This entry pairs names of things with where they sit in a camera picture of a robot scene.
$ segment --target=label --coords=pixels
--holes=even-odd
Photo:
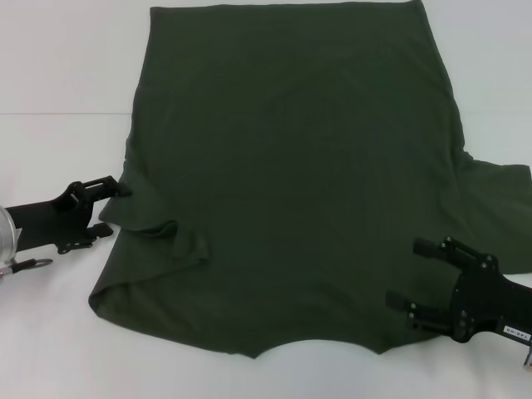
[[[514,337],[524,339],[525,341],[529,341],[531,337],[530,334],[527,334],[526,332],[522,332],[522,331],[516,330],[515,328],[508,327],[508,326],[505,326],[504,331],[505,333],[509,335],[513,335]]]

